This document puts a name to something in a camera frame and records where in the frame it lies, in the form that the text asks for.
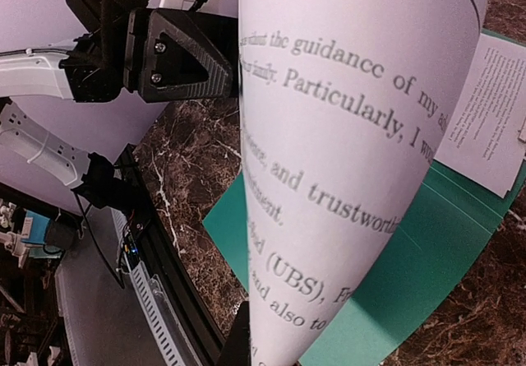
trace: marble countertop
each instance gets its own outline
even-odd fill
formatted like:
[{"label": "marble countertop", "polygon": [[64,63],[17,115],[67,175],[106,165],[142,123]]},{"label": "marble countertop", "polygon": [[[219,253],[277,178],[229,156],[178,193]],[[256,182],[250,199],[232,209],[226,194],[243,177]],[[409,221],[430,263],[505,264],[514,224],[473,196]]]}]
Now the marble countertop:
[{"label": "marble countertop", "polygon": [[[491,0],[485,27],[526,44],[526,0]],[[240,172],[237,100],[170,104],[135,156],[173,246],[227,335],[247,293],[202,221]],[[383,364],[526,364],[524,189],[467,275]]]}]

